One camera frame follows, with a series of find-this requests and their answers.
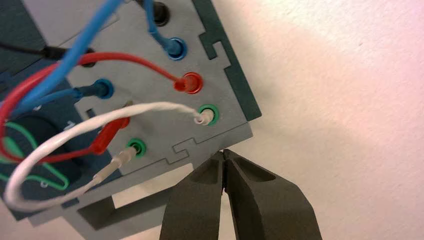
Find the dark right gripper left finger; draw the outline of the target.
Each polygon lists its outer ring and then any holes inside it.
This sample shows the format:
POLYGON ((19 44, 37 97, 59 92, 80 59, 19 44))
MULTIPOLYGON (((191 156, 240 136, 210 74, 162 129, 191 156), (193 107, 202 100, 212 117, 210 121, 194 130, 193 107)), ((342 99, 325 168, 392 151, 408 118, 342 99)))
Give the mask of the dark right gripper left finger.
POLYGON ((224 155, 217 151, 176 184, 163 215, 161 240, 217 240, 224 155))

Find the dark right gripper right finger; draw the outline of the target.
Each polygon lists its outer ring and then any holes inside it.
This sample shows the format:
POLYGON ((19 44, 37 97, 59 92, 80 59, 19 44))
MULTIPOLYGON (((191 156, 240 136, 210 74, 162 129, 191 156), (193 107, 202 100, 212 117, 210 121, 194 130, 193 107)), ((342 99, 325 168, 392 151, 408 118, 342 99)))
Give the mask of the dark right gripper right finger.
POLYGON ((322 239, 314 209, 296 184, 229 149, 223 156, 236 239, 322 239))

